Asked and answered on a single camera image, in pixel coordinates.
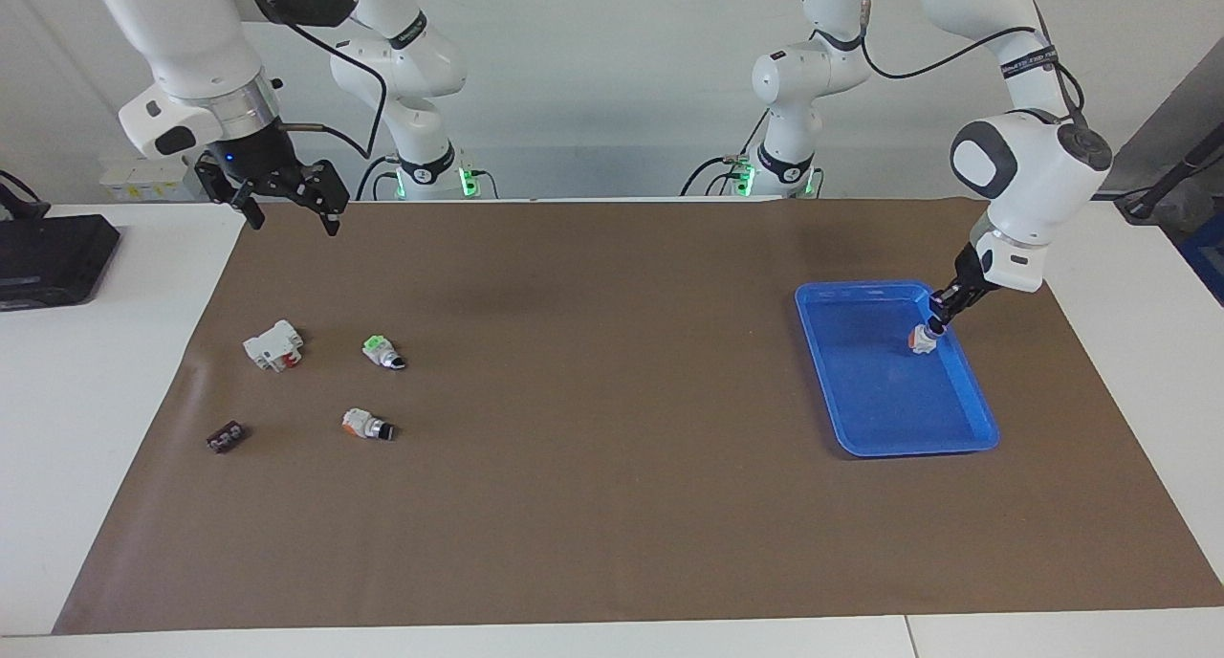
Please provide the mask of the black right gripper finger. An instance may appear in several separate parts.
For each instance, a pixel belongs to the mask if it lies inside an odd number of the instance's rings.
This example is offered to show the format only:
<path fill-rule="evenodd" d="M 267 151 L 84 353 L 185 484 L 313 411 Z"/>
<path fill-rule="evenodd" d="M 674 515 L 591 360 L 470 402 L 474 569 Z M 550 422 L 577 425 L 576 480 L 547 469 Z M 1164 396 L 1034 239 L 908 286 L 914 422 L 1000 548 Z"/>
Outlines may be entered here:
<path fill-rule="evenodd" d="M 202 153 L 197 158 L 195 174 L 211 202 L 235 209 L 248 223 L 251 230 L 263 227 L 264 213 L 258 202 L 253 199 L 253 183 L 244 182 L 233 186 L 230 179 L 226 177 L 226 171 L 211 153 Z"/>
<path fill-rule="evenodd" d="M 332 161 L 290 165 L 285 169 L 289 201 L 319 218 L 323 229 L 334 238 L 340 231 L 341 214 L 350 194 Z"/>

